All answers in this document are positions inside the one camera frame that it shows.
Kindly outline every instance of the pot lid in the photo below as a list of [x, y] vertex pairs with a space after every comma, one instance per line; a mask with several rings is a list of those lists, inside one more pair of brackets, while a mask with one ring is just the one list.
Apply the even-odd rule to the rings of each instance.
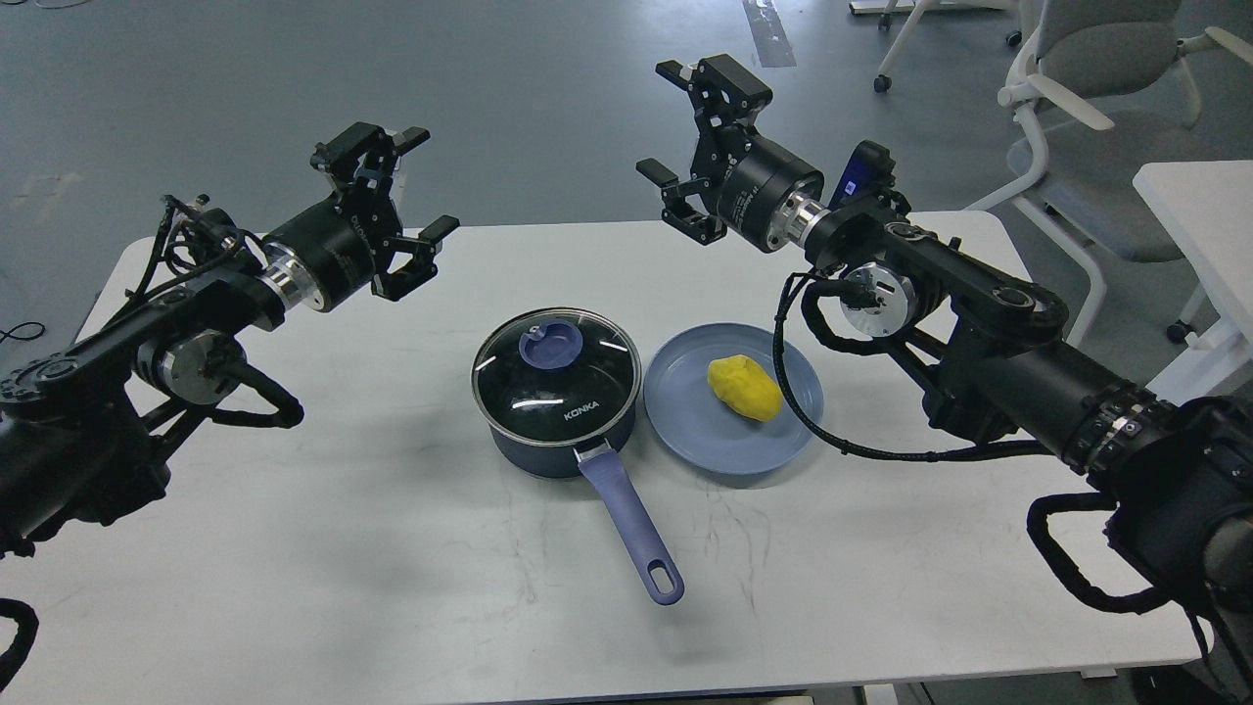
[[626, 414], [639, 392], [639, 356], [604, 316], [541, 308], [487, 337], [471, 384], [496, 431], [530, 446], [566, 446], [608, 432]]

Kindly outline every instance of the chair backrest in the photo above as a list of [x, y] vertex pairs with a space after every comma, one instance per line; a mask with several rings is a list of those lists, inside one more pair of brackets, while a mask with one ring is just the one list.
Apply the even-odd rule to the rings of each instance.
[[1040, 73], [1084, 98], [1148, 88], [1177, 56], [1170, 25], [1180, 0], [1048, 0]]

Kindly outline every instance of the handle hole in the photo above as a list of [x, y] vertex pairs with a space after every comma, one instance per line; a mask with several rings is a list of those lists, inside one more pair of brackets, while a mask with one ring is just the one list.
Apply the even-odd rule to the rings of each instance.
[[649, 563], [648, 576], [653, 579], [653, 585], [657, 586], [657, 591], [662, 595], [674, 592], [674, 581], [670, 579], [670, 571], [667, 570], [665, 563], [660, 561]]

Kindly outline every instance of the white desk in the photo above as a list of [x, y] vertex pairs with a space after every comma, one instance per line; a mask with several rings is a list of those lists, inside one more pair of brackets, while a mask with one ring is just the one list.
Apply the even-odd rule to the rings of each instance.
[[1148, 387], [1175, 403], [1232, 392], [1253, 374], [1253, 160], [1145, 164], [1131, 183], [1218, 311]]
[[[1022, 270], [986, 213], [916, 220]], [[105, 299], [144, 253], [128, 250]], [[624, 458], [687, 581], [678, 605], [654, 605], [585, 482], [529, 477], [496, 452], [474, 352], [515, 313], [578, 304], [623, 324], [647, 364], [689, 326], [769, 326], [799, 249], [702, 248], [659, 222], [467, 227], [439, 263], [400, 303], [362, 292], [241, 336], [304, 403], [303, 425], [207, 426], [175, 455], [169, 497], [4, 561], [0, 595], [43, 620], [14, 702], [556, 701], [1195, 657], [1179, 610], [1093, 612], [1036, 556], [1027, 506], [1086, 488], [1058, 462], [906, 466], [814, 443], [730, 490], [642, 417]], [[828, 428], [959, 446], [890, 362], [819, 348], [799, 312], [789, 331]], [[1143, 586], [1100, 517], [1055, 523], [1094, 581]]]

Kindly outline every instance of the lid knob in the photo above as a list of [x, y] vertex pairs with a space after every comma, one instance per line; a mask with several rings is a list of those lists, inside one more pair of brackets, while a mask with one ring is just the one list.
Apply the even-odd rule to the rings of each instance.
[[581, 351], [583, 332], [560, 318], [541, 321], [517, 338], [519, 356], [538, 371], [559, 371], [573, 363]]

